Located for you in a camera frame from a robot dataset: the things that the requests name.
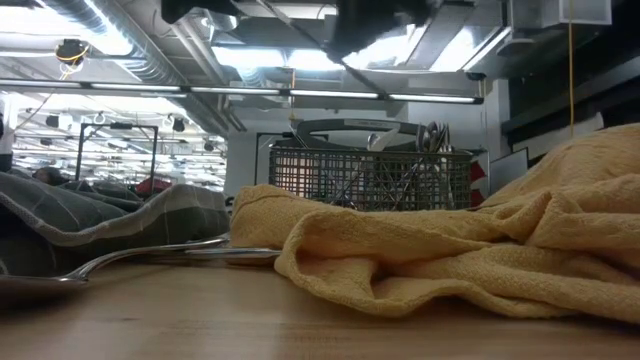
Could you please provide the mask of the red object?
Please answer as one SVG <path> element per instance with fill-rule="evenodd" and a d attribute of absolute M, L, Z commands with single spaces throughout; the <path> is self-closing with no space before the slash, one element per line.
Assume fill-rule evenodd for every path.
<path fill-rule="evenodd" d="M 139 196 L 150 196 L 152 194 L 158 194 L 172 186 L 171 182 L 158 179 L 158 178 L 146 178 L 137 185 L 134 186 L 135 192 Z"/>

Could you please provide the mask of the grey checked dish towel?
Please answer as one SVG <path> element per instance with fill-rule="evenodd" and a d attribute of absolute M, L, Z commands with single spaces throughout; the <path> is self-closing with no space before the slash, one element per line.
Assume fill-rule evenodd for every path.
<path fill-rule="evenodd" d="M 56 276 L 111 252 L 229 230 L 224 195 L 202 187 L 173 185 L 140 202 L 0 173 L 0 275 Z"/>

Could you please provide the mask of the slim steel utensil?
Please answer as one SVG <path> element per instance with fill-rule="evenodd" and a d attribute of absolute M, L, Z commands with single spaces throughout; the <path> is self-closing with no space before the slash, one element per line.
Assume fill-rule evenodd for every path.
<path fill-rule="evenodd" d="M 263 266 L 271 265 L 281 255 L 280 250 L 269 248 L 209 248 L 184 250 L 168 255 L 157 254 L 159 258 L 210 261 L 221 260 L 233 265 Z"/>

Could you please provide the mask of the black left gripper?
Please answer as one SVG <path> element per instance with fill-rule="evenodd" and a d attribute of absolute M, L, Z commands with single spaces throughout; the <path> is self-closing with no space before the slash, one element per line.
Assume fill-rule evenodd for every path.
<path fill-rule="evenodd" d="M 440 0 L 336 0 L 337 17 L 324 45 L 331 60 L 342 60 L 407 25 L 423 26 Z"/>

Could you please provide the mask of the person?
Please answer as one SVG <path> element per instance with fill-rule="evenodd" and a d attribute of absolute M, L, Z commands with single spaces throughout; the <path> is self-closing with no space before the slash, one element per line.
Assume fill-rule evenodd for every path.
<path fill-rule="evenodd" d="M 59 169 L 49 166 L 42 167 L 36 170 L 32 174 L 32 177 L 51 186 L 59 186 L 68 181 L 68 179 L 62 175 Z"/>

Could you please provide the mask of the grey plastic silverware caddy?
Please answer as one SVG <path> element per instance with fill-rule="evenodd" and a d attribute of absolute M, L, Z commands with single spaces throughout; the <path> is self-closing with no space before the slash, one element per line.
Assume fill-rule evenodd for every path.
<path fill-rule="evenodd" d="M 304 121 L 270 145 L 271 185 L 306 199 L 361 211 L 457 210 L 469 207 L 474 155 L 448 142 L 418 152 L 419 124 L 369 119 Z M 372 133 L 398 129 L 381 152 Z"/>

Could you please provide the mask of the long ceiling light strip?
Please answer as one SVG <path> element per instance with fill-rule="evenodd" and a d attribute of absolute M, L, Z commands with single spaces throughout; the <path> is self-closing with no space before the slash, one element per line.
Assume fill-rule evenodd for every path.
<path fill-rule="evenodd" d="M 299 88 L 287 89 L 190 85 L 149 85 L 15 78 L 0 78 L 0 88 L 15 89 L 24 92 L 54 90 L 69 93 L 103 92 L 134 93 L 139 95 L 150 94 L 151 96 L 160 97 L 185 97 L 186 95 L 195 94 L 215 94 L 273 97 L 316 97 L 393 102 L 450 103 L 461 105 L 480 105 L 484 103 L 483 97 L 455 96 L 444 94 L 376 93 L 358 91 L 309 90 Z"/>

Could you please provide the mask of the black metal frame stand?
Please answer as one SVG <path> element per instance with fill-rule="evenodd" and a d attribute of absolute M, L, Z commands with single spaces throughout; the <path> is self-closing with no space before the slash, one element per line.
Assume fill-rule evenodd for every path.
<path fill-rule="evenodd" d="M 87 128 L 95 128 L 96 130 L 101 130 L 103 127 L 104 127 L 104 124 L 98 124 L 95 122 L 80 124 L 80 134 L 79 134 L 79 140 L 78 140 L 76 168 L 75 168 L 75 176 L 74 176 L 74 179 L 76 181 L 80 180 L 84 143 L 86 140 L 90 138 L 90 136 L 88 137 L 85 136 L 85 130 Z M 132 130 L 132 129 L 139 129 L 139 130 L 151 129 L 153 131 L 151 166 L 150 166 L 149 178 L 154 179 L 155 173 L 156 173 L 156 152 L 157 152 L 157 145 L 158 145 L 158 138 L 159 138 L 159 127 L 155 125 L 137 125 L 137 124 L 131 124 L 131 123 L 124 123 L 124 122 L 113 122 L 109 124 L 108 127 L 112 130 L 118 130 L 118 131 Z"/>

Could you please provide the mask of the white post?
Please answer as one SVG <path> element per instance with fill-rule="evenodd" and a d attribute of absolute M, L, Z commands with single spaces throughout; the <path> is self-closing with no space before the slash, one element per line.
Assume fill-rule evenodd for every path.
<path fill-rule="evenodd" d="M 0 95 L 0 172 L 7 172 L 13 163 L 13 146 L 18 109 L 10 95 Z"/>

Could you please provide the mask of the red and white sign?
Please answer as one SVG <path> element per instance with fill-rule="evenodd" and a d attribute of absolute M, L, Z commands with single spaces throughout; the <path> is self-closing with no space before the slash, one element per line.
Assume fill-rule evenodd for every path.
<path fill-rule="evenodd" d="M 470 180 L 470 204 L 477 207 L 485 201 L 488 194 L 488 176 L 478 160 L 471 163 Z"/>

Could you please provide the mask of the yellow terry towel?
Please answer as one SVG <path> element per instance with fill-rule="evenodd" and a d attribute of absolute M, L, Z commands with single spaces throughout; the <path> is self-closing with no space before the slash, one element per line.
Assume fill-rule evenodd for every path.
<path fill-rule="evenodd" d="M 242 189 L 235 247 L 328 301 L 402 317 L 458 297 L 516 318 L 640 324 L 640 123 L 573 138 L 476 210 L 362 212 Z"/>

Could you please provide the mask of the white board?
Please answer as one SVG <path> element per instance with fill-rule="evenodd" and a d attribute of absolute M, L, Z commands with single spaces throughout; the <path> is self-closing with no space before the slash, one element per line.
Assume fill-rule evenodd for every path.
<path fill-rule="evenodd" d="M 528 149 L 523 148 L 491 161 L 488 174 L 489 193 L 494 194 L 523 176 L 528 170 L 528 159 Z"/>

